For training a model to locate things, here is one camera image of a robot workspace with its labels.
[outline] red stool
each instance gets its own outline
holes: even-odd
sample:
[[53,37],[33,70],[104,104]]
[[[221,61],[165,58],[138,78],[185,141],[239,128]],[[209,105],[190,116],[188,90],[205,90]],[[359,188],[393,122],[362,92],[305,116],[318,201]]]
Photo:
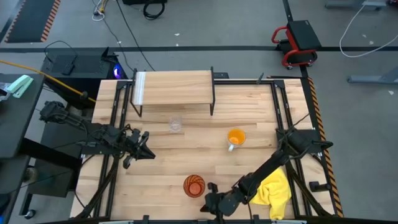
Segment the red stool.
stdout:
[[[287,40],[275,40],[280,30],[286,30]],[[289,70],[293,66],[311,66],[318,58],[316,50],[321,47],[309,21],[290,21],[276,29],[271,40],[284,53],[282,65]]]

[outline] orange mug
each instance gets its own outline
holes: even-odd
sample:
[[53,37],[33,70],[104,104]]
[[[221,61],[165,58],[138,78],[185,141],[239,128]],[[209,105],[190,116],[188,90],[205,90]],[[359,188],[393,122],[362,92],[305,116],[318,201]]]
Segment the orange mug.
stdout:
[[238,147],[244,143],[246,140],[246,135],[243,130],[239,128],[234,128],[228,132],[228,142],[229,148],[228,151],[232,152],[235,147]]

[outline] concrete floor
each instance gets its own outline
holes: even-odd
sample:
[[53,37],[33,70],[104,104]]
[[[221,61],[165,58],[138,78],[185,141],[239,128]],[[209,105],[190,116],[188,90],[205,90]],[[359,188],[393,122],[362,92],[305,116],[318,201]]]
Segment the concrete floor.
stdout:
[[[126,19],[142,47],[202,45],[268,45],[276,27],[286,24],[282,1],[248,0],[169,0],[160,19],[147,21],[142,13],[122,5]],[[347,9],[325,9],[324,1],[290,1],[295,20],[308,19],[323,46],[338,46],[345,26],[355,14]],[[0,27],[11,14],[16,0],[0,1]],[[91,20],[90,0],[62,1],[49,39],[45,43],[7,44],[0,48],[42,48],[55,40],[73,47],[117,47],[114,37],[103,22]],[[363,12],[353,22],[343,46],[382,45],[398,32],[398,11],[386,8]],[[106,20],[123,47],[135,47],[118,7],[110,1]],[[257,78],[266,75],[301,76],[300,70],[286,70],[280,65],[280,52],[272,51],[206,51],[145,52],[156,70],[202,70],[214,66],[228,72],[231,78]],[[131,67],[150,70],[139,52],[126,52]],[[398,220],[398,88],[389,85],[350,85],[350,75],[378,75],[397,66],[398,52],[376,52],[361,58],[346,58],[340,52],[319,52],[318,61],[308,69],[314,79],[326,136],[335,146],[330,149],[341,204],[346,217]],[[43,53],[0,53],[0,58],[40,68]],[[120,59],[122,66],[131,75]],[[0,65],[1,73],[26,73],[18,68]],[[40,101],[56,98],[42,92]],[[44,124],[32,118],[27,137],[41,139]],[[69,216],[73,195],[67,198],[37,197],[32,208],[38,214],[31,220],[17,216],[22,200],[21,190],[15,215],[10,223],[39,223],[64,220]]]

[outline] warning tape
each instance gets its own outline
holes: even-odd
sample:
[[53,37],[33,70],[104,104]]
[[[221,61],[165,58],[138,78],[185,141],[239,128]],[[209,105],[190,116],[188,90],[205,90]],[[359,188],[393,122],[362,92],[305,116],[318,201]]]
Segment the warning tape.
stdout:
[[[321,114],[320,114],[320,110],[319,110],[317,94],[315,93],[315,86],[313,84],[312,78],[308,78],[308,80],[309,80],[311,94],[312,94],[313,106],[315,108],[315,114],[317,116],[318,129],[319,129],[319,133],[320,133],[320,136],[321,136],[321,140],[322,141],[326,141],[326,135],[325,135],[325,131],[323,130],[323,123],[322,123]],[[325,149],[323,151],[323,153],[324,153],[325,159],[326,159],[326,167],[328,169],[329,182],[330,182],[330,185],[331,185],[331,192],[333,194],[337,215],[339,217],[344,217],[343,209],[342,209],[341,204],[340,204],[340,197],[338,196],[335,175],[333,173],[333,168],[331,166],[331,159],[330,159],[329,150]]]
[[21,13],[22,7],[24,6],[25,2],[26,2],[26,0],[24,0],[24,1],[22,2],[21,7],[19,8],[19,11],[18,11],[17,15],[15,16],[15,19],[14,19],[14,21],[12,22],[12,24],[11,24],[11,26],[10,26],[10,29],[8,30],[7,36],[6,36],[6,38],[4,39],[5,43],[8,43],[8,38],[10,37],[10,33],[11,33],[11,31],[13,30],[13,28],[14,28],[15,21],[17,21],[17,19],[18,19],[18,17],[19,17],[19,14]]
[[49,18],[47,19],[47,22],[45,23],[45,27],[43,30],[43,34],[42,34],[42,38],[40,38],[40,40],[42,42],[45,42],[47,40],[47,38],[49,37],[50,34],[50,29],[52,27],[52,24],[54,23],[55,20],[55,15],[57,14],[58,8],[60,7],[61,4],[61,0],[55,0],[54,4],[51,8],[51,12],[49,15]]

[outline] blue light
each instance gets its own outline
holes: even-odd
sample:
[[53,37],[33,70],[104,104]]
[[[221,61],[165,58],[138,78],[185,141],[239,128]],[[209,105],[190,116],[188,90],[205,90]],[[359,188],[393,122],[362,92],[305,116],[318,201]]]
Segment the blue light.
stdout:
[[122,77],[122,68],[120,67],[119,64],[116,64],[116,65],[113,67],[113,76],[114,76],[116,79],[121,79],[121,77]]

